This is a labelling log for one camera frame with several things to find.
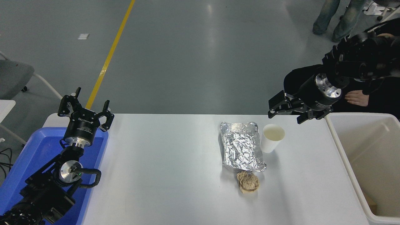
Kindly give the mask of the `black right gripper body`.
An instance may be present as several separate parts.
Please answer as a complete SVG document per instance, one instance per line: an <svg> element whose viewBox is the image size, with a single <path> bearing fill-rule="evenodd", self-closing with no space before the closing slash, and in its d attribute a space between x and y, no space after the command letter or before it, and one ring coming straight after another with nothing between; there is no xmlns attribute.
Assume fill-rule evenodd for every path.
<svg viewBox="0 0 400 225"><path fill-rule="evenodd" d="M334 104L334 98L323 91L323 89L326 89L325 80L325 74L314 74L297 91L297 97L314 111L323 111Z"/></svg>

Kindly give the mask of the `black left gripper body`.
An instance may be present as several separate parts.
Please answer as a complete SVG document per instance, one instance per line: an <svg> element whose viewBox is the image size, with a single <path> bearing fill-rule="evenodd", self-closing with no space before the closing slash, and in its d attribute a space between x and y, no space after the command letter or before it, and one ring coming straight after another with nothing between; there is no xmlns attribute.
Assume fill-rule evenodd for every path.
<svg viewBox="0 0 400 225"><path fill-rule="evenodd" d="M74 111L70 115L64 141L72 142L73 138L80 138L92 143L99 125L100 122L95 112L87 109Z"/></svg>

